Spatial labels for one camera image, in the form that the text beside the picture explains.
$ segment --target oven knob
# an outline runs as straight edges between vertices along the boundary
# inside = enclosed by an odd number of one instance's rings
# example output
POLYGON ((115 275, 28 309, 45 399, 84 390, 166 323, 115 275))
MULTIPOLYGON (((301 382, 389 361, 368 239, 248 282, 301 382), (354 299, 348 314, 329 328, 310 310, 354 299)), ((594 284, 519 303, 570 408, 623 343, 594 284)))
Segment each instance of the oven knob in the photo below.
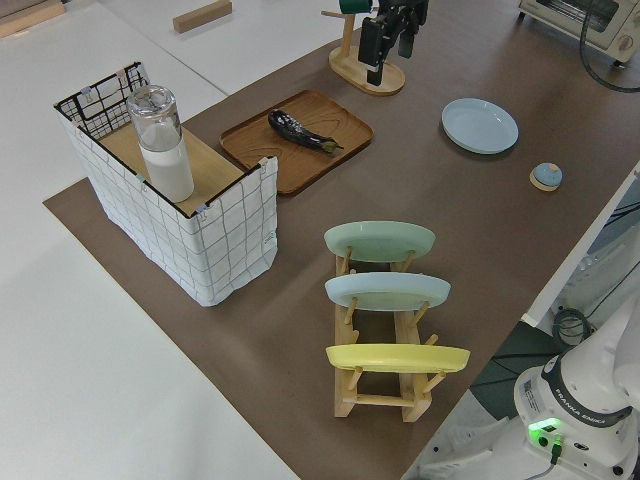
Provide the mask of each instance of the oven knob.
POLYGON ((633 38, 629 35, 622 35, 620 40, 618 40, 618 50, 624 52, 625 50, 629 50, 633 46, 633 38))

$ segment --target yellow plate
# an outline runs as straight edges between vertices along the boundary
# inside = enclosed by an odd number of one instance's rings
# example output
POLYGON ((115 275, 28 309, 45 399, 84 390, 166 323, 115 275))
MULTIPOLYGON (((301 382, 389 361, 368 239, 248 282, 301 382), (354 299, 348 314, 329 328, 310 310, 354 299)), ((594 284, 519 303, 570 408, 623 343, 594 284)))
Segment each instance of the yellow plate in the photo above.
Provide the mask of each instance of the yellow plate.
POLYGON ((342 370, 365 372, 457 372, 467 366, 469 350, 435 345, 359 343, 327 348, 329 362, 342 370))

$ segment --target toaster oven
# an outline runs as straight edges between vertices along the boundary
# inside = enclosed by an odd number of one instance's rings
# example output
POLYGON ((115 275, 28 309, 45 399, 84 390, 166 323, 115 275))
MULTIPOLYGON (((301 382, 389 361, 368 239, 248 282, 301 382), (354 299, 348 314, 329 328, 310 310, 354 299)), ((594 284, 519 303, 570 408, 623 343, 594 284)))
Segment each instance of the toaster oven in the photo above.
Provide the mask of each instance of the toaster oven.
MULTIPOLYGON (((580 38, 591 0, 520 0, 525 14, 580 38)), ((639 0, 593 0, 587 44, 624 64, 640 46, 639 0)))

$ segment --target eggplant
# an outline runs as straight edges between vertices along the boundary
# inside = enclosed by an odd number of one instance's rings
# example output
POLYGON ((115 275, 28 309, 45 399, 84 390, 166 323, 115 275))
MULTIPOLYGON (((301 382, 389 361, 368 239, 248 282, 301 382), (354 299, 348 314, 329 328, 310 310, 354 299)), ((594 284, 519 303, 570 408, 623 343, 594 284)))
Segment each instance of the eggplant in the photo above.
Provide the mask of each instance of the eggplant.
POLYGON ((281 137, 290 142, 297 143, 303 147, 314 150, 322 150, 325 153, 333 153, 336 149, 342 148, 331 137, 323 137, 317 133, 310 132, 302 126, 295 118, 282 110, 272 110, 267 116, 269 125, 281 137))

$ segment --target green light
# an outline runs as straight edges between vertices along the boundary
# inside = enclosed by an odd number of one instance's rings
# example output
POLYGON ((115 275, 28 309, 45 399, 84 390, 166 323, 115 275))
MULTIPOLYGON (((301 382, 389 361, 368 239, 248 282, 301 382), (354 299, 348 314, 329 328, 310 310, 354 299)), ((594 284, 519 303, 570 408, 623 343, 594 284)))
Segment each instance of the green light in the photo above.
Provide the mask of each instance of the green light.
POLYGON ((539 422, 532 423, 531 425, 529 425, 529 431, 530 432, 533 432, 536 430, 553 431, 557 428, 559 423, 560 423, 560 420, 558 420, 557 418, 547 418, 546 420, 540 420, 539 422))

